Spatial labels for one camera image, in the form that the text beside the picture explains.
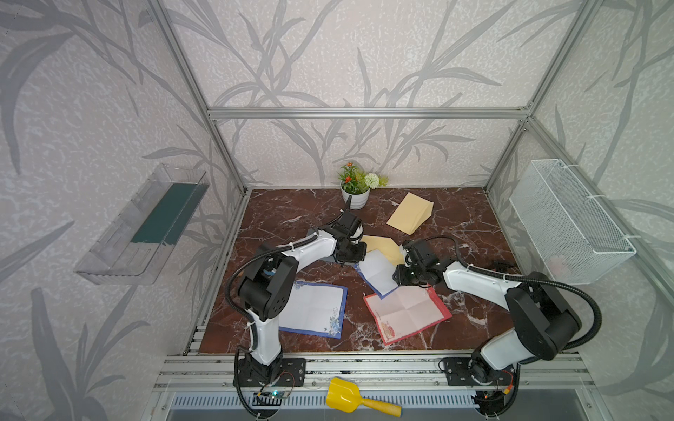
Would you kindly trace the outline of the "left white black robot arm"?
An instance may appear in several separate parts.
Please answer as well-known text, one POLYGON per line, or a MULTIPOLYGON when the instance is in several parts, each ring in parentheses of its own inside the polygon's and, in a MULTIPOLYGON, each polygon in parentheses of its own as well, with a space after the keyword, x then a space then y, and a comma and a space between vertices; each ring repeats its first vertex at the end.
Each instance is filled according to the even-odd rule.
POLYGON ((282 359, 278 316, 288 305, 296 275, 317 261, 353 265, 364 260, 363 222, 351 210, 282 246, 261 245, 226 281, 225 301, 247 321, 254 364, 272 368, 282 359))

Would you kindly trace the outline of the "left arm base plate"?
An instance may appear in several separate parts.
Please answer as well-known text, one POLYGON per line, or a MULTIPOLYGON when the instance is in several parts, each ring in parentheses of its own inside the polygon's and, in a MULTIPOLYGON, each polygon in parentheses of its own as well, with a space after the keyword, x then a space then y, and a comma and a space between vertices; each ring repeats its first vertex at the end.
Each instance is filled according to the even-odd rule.
POLYGON ((269 366, 253 358, 237 361, 233 384, 240 387, 262 387, 280 385, 302 387, 305 382, 307 360, 303 358, 282 358, 272 361, 269 366))

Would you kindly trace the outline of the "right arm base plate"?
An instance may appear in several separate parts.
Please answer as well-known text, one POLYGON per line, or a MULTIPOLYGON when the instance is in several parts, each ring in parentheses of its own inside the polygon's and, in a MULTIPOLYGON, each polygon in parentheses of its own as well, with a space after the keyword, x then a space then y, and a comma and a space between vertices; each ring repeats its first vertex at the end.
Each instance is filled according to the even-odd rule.
POLYGON ((503 389, 513 384, 517 374, 513 366, 495 369, 482 360, 469 357, 443 358, 438 368, 445 375, 449 386, 493 386, 503 389))

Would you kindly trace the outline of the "blue bordered letter paper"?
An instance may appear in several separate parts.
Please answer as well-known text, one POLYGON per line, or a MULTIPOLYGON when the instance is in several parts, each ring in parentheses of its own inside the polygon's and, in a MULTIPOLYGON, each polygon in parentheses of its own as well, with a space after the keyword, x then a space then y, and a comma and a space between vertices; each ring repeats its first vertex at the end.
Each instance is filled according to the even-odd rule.
POLYGON ((358 274, 379 298, 385 298, 398 289, 399 285, 393 279, 396 268, 379 250, 368 252, 364 260, 356 264, 358 274))

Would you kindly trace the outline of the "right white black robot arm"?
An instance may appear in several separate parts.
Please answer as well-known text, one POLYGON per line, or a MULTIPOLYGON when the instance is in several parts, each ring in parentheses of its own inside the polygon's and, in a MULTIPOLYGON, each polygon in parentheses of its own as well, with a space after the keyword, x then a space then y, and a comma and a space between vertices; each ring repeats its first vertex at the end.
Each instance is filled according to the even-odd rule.
POLYGON ((400 286, 448 289, 477 296, 508 311, 513 328, 476 348, 470 370, 482 382, 510 366, 552 361, 599 333, 603 315, 582 289, 543 274, 510 275, 465 262, 456 240, 445 235, 408 240, 393 279, 400 286))

